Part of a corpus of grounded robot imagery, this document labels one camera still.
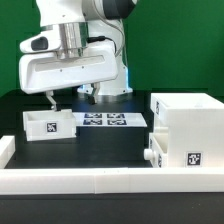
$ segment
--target small white box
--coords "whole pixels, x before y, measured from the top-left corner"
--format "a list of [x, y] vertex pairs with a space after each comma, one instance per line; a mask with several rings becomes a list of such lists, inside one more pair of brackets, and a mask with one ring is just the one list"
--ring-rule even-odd
[[72, 110], [23, 112], [27, 141], [76, 137], [76, 121]]
[[152, 94], [153, 167], [224, 167], [224, 104], [206, 94]]

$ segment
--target green wall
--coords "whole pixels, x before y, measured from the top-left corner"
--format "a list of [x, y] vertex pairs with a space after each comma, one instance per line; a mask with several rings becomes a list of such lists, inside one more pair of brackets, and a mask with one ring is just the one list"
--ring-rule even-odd
[[19, 88], [19, 44], [39, 29], [39, 12], [31, 0], [0, 0], [0, 96]]
[[[127, 22], [136, 90], [224, 96], [224, 1], [140, 0]], [[19, 88], [19, 43], [40, 32], [33, 0], [0, 1], [0, 95]]]
[[134, 89], [224, 96], [223, 0], [140, 0], [128, 34]]

